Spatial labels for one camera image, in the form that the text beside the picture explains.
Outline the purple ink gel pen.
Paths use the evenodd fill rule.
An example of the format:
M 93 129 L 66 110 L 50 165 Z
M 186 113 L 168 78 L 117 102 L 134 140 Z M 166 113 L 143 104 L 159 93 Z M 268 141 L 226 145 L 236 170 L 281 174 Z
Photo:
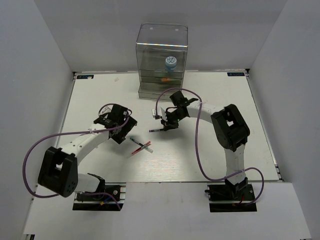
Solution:
M 149 133 L 156 133 L 156 132 L 163 132 L 163 131 L 165 131 L 165 129 L 164 128 L 160 128 L 160 129 L 150 129 L 148 132 Z

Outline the green ink gel pen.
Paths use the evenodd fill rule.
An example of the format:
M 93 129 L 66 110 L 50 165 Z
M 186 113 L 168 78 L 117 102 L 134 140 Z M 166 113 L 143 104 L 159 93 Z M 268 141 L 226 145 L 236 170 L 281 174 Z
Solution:
M 131 140 L 132 142 L 138 144 L 139 147 L 145 144 L 145 143 L 141 143 L 141 142 L 137 141 L 137 140 L 134 139 L 133 137 L 130 137 L 130 140 Z M 149 147 L 147 147 L 146 150 L 147 150 L 149 153 L 151 153 L 151 154 L 153 153 L 153 150 L 152 150 L 151 148 L 149 148 Z

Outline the red ink gel pen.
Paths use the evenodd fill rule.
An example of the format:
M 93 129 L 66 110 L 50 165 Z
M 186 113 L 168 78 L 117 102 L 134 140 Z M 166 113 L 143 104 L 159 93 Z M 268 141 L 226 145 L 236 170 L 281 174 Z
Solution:
M 143 144 L 142 146 L 140 146 L 138 149 L 136 149 L 135 151 L 133 151 L 132 153 L 130 153 L 127 157 L 130 158 L 131 156 L 137 154 L 138 152 L 145 150 L 149 145 L 151 144 L 151 141 L 148 141 L 147 143 Z

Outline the orange cap highlighter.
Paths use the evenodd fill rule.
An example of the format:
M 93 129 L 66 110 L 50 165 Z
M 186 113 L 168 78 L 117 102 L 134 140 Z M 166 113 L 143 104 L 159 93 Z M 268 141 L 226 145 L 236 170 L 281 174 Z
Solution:
M 163 83 L 168 83 L 168 82 L 174 82 L 174 81 L 176 81 L 176 79 L 174 79 L 174 78 L 161 78 L 161 81 Z

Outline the blue cleaning gel jar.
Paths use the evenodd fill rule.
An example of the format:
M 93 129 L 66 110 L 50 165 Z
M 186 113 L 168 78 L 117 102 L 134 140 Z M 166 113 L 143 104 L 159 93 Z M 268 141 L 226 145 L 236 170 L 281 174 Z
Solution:
M 168 56 L 165 58 L 165 70 L 174 71 L 177 67 L 178 60 L 174 56 Z

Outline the clear acrylic organizer lid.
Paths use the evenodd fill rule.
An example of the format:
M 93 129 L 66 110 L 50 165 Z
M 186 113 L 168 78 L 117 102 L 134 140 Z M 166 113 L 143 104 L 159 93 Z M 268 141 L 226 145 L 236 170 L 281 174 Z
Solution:
M 188 51 L 188 27 L 173 23 L 142 23 L 135 45 L 137 67 L 148 47 Z

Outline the green highlighter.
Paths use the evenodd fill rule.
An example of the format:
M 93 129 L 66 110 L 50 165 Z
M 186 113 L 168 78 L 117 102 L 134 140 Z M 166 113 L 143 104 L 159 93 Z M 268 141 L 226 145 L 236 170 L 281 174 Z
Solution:
M 155 75 L 159 78 L 170 78 L 172 74 L 169 72 L 156 72 Z

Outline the clear drawer organizer box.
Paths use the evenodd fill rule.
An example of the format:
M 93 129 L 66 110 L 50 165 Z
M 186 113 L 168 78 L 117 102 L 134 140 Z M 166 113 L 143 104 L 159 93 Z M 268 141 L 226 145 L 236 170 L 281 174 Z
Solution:
M 156 99 L 160 93 L 167 89 L 181 88 L 185 76 L 187 54 L 188 52 L 182 49 L 145 48 L 138 62 L 139 97 Z M 165 59 L 169 56 L 177 58 L 177 66 L 174 71 L 165 69 Z M 156 73 L 171 73 L 172 75 L 170 77 L 157 77 Z M 176 79 L 176 81 L 162 82 L 161 78 Z

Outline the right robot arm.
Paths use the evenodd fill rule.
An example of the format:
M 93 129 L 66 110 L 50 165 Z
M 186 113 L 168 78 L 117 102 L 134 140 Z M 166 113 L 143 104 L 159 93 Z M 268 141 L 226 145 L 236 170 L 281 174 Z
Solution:
M 155 108 L 152 110 L 153 118 L 160 119 L 163 131 L 177 129 L 179 122 L 184 118 L 195 118 L 195 155 L 202 175 L 211 182 L 224 181 L 228 184 L 225 188 L 226 195 L 236 200 L 244 193 L 243 185 L 248 184 L 246 170 L 244 167 L 244 151 L 250 129 L 236 105 L 230 104 L 217 107 L 206 104 L 195 92 L 185 88 L 174 88 L 176 91 L 170 96 L 174 105 L 174 111 L 170 112 L 158 107 L 156 100 Z M 200 120 L 213 125 L 218 143 L 225 153 L 226 174 L 222 178 L 210 178 L 205 174 L 199 154 L 199 123 Z

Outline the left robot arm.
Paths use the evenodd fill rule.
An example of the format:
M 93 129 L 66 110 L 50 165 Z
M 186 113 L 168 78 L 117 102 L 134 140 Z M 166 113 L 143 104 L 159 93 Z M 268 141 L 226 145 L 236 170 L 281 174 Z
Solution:
M 105 196 L 105 180 L 93 173 L 79 173 L 81 161 L 109 139 L 121 144 L 137 125 L 132 111 L 119 104 L 98 115 L 92 125 L 69 143 L 45 151 L 37 183 L 54 193 L 69 197 L 72 193 L 89 193 L 99 200 Z

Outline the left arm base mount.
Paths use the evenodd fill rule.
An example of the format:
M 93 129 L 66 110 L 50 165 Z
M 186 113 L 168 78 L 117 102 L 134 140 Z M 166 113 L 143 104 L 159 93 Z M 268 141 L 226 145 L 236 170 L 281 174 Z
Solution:
M 73 201 L 73 211 L 119 212 L 126 197 L 125 183 L 106 183 L 102 194 L 76 193 Z

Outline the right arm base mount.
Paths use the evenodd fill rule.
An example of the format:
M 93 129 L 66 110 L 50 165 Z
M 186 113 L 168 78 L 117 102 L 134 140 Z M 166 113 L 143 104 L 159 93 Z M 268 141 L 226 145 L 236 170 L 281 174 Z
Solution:
M 208 196 L 211 213 L 247 213 L 256 212 L 256 203 L 252 184 L 233 195 L 225 184 L 210 184 L 204 193 Z

